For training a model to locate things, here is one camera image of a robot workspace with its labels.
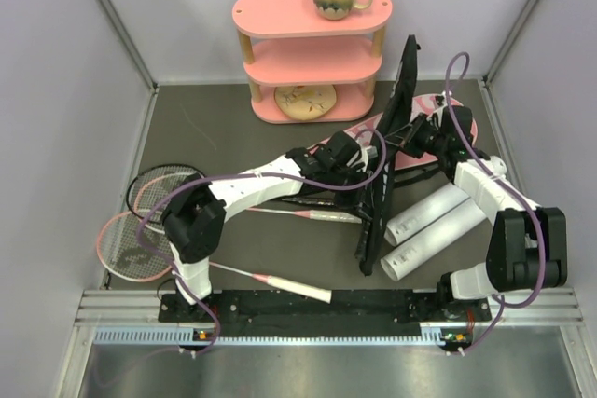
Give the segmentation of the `white shuttlecock tube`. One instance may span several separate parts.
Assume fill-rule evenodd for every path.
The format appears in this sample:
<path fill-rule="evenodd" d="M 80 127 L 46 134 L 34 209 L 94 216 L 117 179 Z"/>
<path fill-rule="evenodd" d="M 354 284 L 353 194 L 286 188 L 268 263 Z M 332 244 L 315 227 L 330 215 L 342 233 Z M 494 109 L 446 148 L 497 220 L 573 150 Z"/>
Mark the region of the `white shuttlecock tube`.
<path fill-rule="evenodd" d="M 486 219 L 468 200 L 415 234 L 381 260 L 385 274 L 400 281 Z"/>
<path fill-rule="evenodd" d="M 468 199 L 469 196 L 459 187 L 446 184 L 391 218 L 384 237 L 396 247 Z"/>

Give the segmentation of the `pink badminton racket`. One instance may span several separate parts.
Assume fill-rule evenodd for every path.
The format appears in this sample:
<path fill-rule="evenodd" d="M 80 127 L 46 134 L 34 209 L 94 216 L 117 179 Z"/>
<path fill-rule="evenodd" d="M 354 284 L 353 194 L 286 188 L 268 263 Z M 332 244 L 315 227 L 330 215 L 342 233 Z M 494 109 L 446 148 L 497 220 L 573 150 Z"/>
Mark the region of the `pink badminton racket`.
<path fill-rule="evenodd" d="M 125 281 L 150 282 L 171 271 L 172 253 L 164 232 L 153 225 L 146 228 L 144 240 L 153 244 L 158 253 L 143 248 L 135 236 L 138 225 L 138 217 L 131 212 L 114 216 L 98 234 L 96 252 L 101 263 L 113 275 Z M 327 289 L 269 274 L 252 273 L 213 261 L 209 262 L 209 266 L 253 278 L 277 290 L 309 297 L 327 304 L 331 302 L 332 292 Z"/>

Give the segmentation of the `pink racket bag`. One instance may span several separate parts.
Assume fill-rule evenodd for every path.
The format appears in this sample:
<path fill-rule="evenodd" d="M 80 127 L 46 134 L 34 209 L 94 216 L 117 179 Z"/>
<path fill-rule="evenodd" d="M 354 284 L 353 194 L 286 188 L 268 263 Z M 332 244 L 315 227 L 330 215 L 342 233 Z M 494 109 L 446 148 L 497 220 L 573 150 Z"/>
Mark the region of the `pink racket bag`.
<path fill-rule="evenodd" d="M 425 117 L 437 125 L 439 136 L 437 137 L 436 153 L 435 155 L 424 154 L 423 157 L 429 155 L 435 158 L 439 170 L 449 179 L 453 179 L 457 167 L 473 160 L 478 154 L 473 148 L 474 118 L 469 108 L 448 102 L 440 95 L 434 96 L 433 100 L 436 102 L 436 107 L 429 112 L 420 111 L 411 115 L 410 123 L 417 117 Z M 298 166 L 300 175 L 313 180 L 323 179 L 327 173 L 336 172 L 344 167 L 354 167 L 357 162 L 364 162 L 367 168 L 373 172 L 376 170 L 373 167 L 373 162 L 376 159 L 362 161 L 360 147 L 372 145 L 370 143 L 371 135 L 376 132 L 371 132 L 368 128 L 355 134 L 337 131 L 327 142 L 316 144 L 312 148 L 294 148 L 286 152 L 285 157 Z M 399 155 L 410 157 L 403 152 L 403 138 L 396 157 Z M 386 155 L 385 148 L 378 152 L 380 153 L 378 158 Z"/>

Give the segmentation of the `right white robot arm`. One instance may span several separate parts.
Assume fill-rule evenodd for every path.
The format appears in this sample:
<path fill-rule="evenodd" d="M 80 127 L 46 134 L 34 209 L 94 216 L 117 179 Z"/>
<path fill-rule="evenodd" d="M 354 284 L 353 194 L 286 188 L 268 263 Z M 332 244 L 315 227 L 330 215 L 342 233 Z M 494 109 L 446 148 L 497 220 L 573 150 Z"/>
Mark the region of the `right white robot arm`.
<path fill-rule="evenodd" d="M 464 106 L 419 114 L 404 133 L 401 152 L 429 154 L 453 185 L 466 193 L 493 226 L 484 262 L 443 275 L 435 305 L 444 318 L 465 313 L 469 300 L 528 290 L 520 305 L 532 303 L 546 288 L 568 277 L 566 218 L 524 197 L 499 173 L 495 158 L 472 145 L 472 113 Z"/>

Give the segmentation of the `black badminton racket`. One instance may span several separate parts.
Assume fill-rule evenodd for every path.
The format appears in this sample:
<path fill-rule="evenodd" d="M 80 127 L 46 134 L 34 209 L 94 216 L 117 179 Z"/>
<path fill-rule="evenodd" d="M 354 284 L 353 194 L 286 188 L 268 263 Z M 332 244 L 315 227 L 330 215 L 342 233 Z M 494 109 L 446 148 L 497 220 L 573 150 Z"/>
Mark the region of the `black badminton racket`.
<path fill-rule="evenodd" d="M 197 168 L 186 164 L 160 164 L 136 175 L 127 190 L 126 205 L 131 213 L 142 219 L 157 202 L 178 188 L 188 178 L 203 177 Z M 335 207 L 332 199 L 317 197 L 282 198 L 281 202 L 298 206 L 296 210 L 253 207 L 251 212 L 293 215 L 317 221 L 359 224 L 361 220 Z"/>

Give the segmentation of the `black Crossway racket bag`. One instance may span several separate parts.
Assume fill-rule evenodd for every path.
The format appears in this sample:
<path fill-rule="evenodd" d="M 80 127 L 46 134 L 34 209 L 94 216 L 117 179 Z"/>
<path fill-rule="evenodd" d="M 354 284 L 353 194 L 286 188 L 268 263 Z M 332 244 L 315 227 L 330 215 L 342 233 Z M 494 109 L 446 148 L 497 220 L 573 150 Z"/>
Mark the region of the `black Crossway racket bag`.
<path fill-rule="evenodd" d="M 393 202 L 395 165 L 398 147 L 411 121 L 412 98 L 417 83 L 417 52 L 420 46 L 416 37 L 407 37 L 396 73 L 396 80 L 388 103 L 371 135 L 370 143 L 377 150 L 386 149 L 386 155 L 373 162 L 382 171 L 359 194 L 358 215 L 362 220 L 361 234 L 355 257 L 360 272 L 368 277 L 373 273 L 382 247 L 383 233 L 389 220 Z"/>

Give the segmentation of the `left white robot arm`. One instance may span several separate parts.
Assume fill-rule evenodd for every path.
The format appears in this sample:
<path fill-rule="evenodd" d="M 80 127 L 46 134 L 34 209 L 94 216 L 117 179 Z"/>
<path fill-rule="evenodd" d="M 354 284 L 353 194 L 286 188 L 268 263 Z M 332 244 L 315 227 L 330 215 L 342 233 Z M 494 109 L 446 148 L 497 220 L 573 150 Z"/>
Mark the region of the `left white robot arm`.
<path fill-rule="evenodd" d="M 368 179 L 367 168 L 381 153 L 338 131 L 324 144 L 291 149 L 235 176 L 188 177 L 187 188 L 174 195 L 161 213 L 174 255 L 181 311 L 195 321 L 211 311 L 209 258 L 229 219 L 264 202 L 295 196 L 308 186 L 327 191 L 361 187 Z"/>

